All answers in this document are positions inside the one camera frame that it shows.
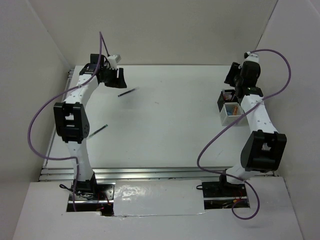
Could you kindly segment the dark purple gel pen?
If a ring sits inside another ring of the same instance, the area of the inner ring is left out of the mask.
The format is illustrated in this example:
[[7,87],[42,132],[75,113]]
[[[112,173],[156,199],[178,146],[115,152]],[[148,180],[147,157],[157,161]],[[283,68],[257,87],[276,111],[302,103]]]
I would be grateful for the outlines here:
[[134,92],[134,91],[136,91],[136,90],[138,90],[138,89],[139,89],[139,87],[135,87],[135,88],[133,88],[133,89],[127,90],[127,91],[125,91],[125,92],[122,92],[122,93],[118,94],[117,97],[118,97],[118,98],[119,98],[119,97],[122,97],[122,96],[127,95],[127,94],[129,94],[129,93],[132,93],[132,92]]

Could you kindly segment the orange lead case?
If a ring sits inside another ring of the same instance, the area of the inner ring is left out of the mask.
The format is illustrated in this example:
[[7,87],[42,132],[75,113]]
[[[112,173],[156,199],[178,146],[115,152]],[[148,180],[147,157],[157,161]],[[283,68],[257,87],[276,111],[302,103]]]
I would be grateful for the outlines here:
[[234,108],[233,108],[233,112],[232,112],[232,115],[233,116],[237,116],[239,113],[238,113],[238,110],[239,110],[239,108],[237,107],[237,106],[235,106]]

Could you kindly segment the red gel pen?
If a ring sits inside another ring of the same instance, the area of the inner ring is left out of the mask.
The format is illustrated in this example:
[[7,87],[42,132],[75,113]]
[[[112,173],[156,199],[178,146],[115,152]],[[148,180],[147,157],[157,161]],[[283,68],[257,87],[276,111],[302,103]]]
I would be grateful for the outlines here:
[[223,100],[227,101],[228,100],[228,96],[226,95],[225,89],[222,89],[221,93],[222,93]]
[[232,93],[231,91],[226,91],[225,93],[226,93],[226,95],[227,95],[227,97],[228,97],[228,100],[227,100],[227,101],[231,101],[232,98],[233,98],[233,93]]

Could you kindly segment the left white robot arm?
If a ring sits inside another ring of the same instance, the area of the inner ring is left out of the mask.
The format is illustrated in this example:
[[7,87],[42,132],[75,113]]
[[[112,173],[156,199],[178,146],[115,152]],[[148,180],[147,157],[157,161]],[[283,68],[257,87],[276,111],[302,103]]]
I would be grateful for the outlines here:
[[104,56],[91,54],[90,62],[79,72],[76,89],[63,101],[54,104],[53,112],[57,135],[66,143],[74,170],[73,186],[86,199],[97,197],[99,187],[87,151],[90,123],[85,107],[99,84],[125,89],[124,69],[118,68],[119,54]]

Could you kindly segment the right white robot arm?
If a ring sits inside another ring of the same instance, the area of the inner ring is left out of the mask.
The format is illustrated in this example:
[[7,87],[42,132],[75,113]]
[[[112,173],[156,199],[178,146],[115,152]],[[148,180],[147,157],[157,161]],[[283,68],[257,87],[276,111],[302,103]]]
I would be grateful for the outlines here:
[[256,60],[233,62],[224,81],[232,88],[222,90],[217,100],[222,126],[248,124],[250,129],[240,162],[219,178],[218,190],[223,196],[230,196],[236,186],[258,173],[276,171],[287,144],[286,135],[272,124],[262,90],[256,86],[260,73]]

